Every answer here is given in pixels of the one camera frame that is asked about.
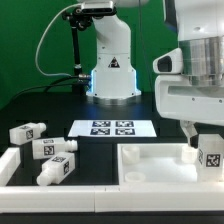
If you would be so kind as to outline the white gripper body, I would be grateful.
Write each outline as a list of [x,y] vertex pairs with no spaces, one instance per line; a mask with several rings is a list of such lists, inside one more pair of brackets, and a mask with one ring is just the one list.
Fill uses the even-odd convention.
[[224,85],[198,87],[182,75],[159,75],[155,98],[163,118],[224,126]]

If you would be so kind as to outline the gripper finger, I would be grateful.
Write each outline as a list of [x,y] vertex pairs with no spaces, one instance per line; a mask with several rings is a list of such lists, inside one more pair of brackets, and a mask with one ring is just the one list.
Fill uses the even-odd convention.
[[192,147],[198,136],[198,132],[194,126],[194,122],[181,120],[180,127],[187,138],[188,146]]

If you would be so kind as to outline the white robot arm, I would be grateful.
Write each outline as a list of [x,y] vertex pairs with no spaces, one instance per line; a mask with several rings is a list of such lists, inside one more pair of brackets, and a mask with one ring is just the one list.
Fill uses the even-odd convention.
[[[77,1],[97,32],[97,64],[87,95],[103,101],[138,95],[130,28],[115,9],[140,3]],[[177,31],[178,47],[153,61],[157,111],[178,120],[188,137],[196,134],[196,123],[224,126],[224,0],[163,0],[163,9],[164,20]]]

